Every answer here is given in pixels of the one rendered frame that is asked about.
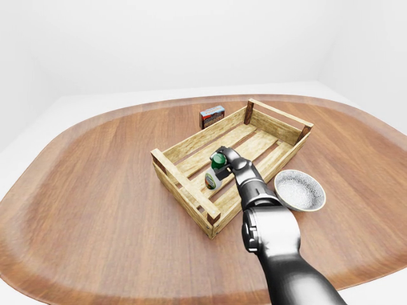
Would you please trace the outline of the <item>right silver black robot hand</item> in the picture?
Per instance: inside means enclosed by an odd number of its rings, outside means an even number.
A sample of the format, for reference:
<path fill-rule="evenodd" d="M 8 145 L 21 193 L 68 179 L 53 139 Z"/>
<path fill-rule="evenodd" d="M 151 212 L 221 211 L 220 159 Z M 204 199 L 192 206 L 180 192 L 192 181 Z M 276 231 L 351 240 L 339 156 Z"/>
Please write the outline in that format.
<path fill-rule="evenodd" d="M 241 170 L 246 166 L 248 160 L 241 157 L 238 152 L 230 147 L 221 146 L 215 153 L 221 153 L 226 158 L 226 164 L 219 170 L 215 170 L 219 180 L 225 179 L 234 170 Z"/>

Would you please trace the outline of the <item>green-capped salad dressing bottle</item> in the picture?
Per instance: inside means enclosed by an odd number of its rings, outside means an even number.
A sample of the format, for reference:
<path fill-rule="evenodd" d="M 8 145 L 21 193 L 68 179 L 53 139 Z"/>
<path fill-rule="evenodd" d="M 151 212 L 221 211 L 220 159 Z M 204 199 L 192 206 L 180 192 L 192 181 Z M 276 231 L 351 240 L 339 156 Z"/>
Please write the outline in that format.
<path fill-rule="evenodd" d="M 215 170 L 219 170 L 226 164 L 226 158 L 218 152 L 215 152 L 211 157 L 210 168 L 205 173 L 205 186 L 207 189 L 216 190 L 220 188 L 222 181 L 217 178 Z"/>

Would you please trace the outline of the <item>wooden slat tray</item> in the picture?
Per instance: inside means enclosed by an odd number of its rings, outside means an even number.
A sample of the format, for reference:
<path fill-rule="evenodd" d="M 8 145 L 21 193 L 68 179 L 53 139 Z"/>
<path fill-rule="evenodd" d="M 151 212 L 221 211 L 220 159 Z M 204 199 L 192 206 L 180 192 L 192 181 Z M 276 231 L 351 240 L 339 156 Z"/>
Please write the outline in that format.
<path fill-rule="evenodd" d="M 247 106 L 161 152 L 156 174 L 213 239 L 246 205 L 277 198 L 262 185 L 302 148 L 313 123 L 249 99 Z"/>

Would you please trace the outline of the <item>small printed food box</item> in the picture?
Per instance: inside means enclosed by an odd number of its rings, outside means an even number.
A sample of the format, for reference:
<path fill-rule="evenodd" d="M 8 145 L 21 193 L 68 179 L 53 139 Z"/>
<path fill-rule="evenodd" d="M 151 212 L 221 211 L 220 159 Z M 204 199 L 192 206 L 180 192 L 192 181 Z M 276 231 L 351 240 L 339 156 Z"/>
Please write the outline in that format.
<path fill-rule="evenodd" d="M 200 112 L 200 128 L 203 130 L 224 118 L 225 109 L 218 105 Z"/>

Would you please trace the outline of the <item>patterned white bowl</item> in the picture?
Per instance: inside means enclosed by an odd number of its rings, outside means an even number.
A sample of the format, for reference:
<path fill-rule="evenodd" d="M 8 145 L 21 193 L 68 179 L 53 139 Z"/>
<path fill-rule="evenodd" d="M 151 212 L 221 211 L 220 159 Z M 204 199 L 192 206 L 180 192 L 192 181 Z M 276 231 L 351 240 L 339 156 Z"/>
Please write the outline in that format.
<path fill-rule="evenodd" d="M 314 212 L 326 203 L 322 186 L 310 175 L 299 170 L 283 170 L 274 178 L 280 203 L 291 210 Z"/>

